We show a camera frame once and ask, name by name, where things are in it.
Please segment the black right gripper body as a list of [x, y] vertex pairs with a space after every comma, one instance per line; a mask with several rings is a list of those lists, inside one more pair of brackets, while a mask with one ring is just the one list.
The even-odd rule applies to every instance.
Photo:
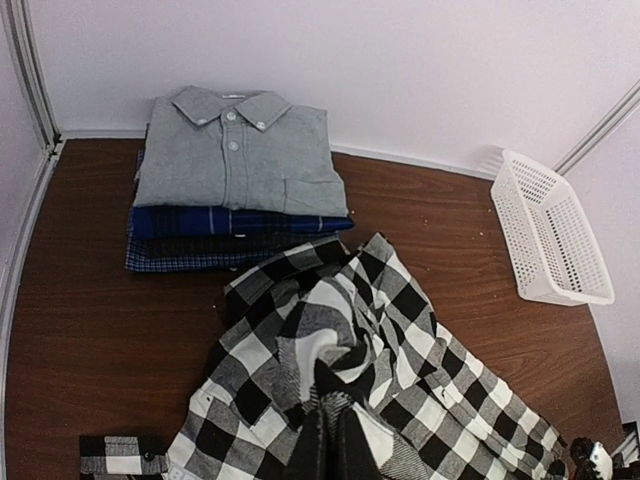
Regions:
[[618, 466], [601, 442], [587, 437], [574, 439], [570, 456], [575, 465], [571, 479], [575, 480], [621, 480], [639, 479], [639, 461], [628, 466]]

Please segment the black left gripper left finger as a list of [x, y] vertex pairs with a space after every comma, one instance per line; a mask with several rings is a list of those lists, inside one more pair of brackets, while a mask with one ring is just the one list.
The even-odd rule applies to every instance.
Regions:
[[287, 478], [324, 480], [329, 474], [329, 432], [324, 412], [311, 411], [287, 464]]

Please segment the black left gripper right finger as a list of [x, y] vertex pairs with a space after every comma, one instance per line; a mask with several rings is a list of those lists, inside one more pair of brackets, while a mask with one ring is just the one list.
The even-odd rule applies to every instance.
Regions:
[[352, 408], [341, 409], [332, 437], [332, 473], [339, 480], [375, 480], [382, 475]]

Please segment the black white plaid shirt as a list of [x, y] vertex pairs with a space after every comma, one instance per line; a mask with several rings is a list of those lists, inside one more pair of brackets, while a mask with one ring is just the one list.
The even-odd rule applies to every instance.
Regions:
[[83, 436], [84, 479], [288, 479], [307, 415], [352, 408], [381, 479], [564, 479], [565, 442], [435, 316], [394, 247], [334, 237], [227, 285], [229, 330], [173, 441]]

